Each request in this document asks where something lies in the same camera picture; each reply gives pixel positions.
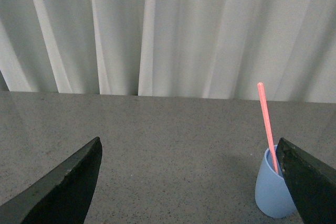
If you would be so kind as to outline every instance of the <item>blue cup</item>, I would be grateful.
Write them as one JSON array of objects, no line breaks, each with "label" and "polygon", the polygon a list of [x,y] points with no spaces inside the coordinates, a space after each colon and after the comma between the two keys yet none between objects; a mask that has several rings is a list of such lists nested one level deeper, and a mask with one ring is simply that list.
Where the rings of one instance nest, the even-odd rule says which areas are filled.
[{"label": "blue cup", "polygon": [[277,174],[273,169],[269,148],[265,151],[256,182],[255,198],[259,209],[273,218],[283,218],[296,211],[277,160]]}]

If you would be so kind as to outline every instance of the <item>white curtain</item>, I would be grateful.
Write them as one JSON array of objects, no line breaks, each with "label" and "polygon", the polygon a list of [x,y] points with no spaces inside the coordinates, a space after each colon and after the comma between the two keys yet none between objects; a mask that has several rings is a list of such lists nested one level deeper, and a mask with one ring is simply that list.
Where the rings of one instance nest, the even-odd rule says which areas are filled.
[{"label": "white curtain", "polygon": [[336,102],[336,0],[0,0],[0,89]]}]

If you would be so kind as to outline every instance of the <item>gray countertop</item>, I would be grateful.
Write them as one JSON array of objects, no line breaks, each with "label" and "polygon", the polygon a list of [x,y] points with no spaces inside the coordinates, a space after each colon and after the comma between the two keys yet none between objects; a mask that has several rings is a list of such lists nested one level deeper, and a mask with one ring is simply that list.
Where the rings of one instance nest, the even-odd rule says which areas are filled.
[{"label": "gray countertop", "polygon": [[[273,136],[336,167],[336,104],[268,102]],[[265,216],[254,186],[259,101],[0,92],[0,204],[101,138],[86,222],[302,223]]]}]

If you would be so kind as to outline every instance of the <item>drinking straw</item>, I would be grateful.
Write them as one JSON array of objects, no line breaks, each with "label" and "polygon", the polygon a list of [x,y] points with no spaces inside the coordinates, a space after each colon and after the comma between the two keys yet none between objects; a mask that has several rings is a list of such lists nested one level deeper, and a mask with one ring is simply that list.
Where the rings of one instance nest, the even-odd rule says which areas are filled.
[{"label": "drinking straw", "polygon": [[264,84],[262,82],[259,82],[257,86],[258,86],[258,92],[259,92],[259,97],[260,97],[261,110],[263,111],[266,135],[267,135],[267,140],[268,140],[268,147],[269,147],[269,151],[271,153],[271,158],[272,158],[272,163],[273,163],[274,170],[277,174],[279,174],[278,165],[277,165],[277,158],[276,158],[275,150],[274,150],[271,124],[269,122],[269,115],[268,115],[268,109],[267,109],[267,102],[266,102]]}]

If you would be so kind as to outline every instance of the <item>speckled granite surface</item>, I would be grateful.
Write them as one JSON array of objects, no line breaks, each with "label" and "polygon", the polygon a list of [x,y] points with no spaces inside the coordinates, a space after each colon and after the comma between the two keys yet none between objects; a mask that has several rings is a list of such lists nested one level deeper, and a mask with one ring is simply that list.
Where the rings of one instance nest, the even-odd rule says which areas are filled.
[{"label": "speckled granite surface", "polygon": [[[336,104],[269,102],[285,137],[336,167]],[[86,223],[302,223],[257,208],[267,139],[258,101],[0,92],[0,204],[95,136]]]}]

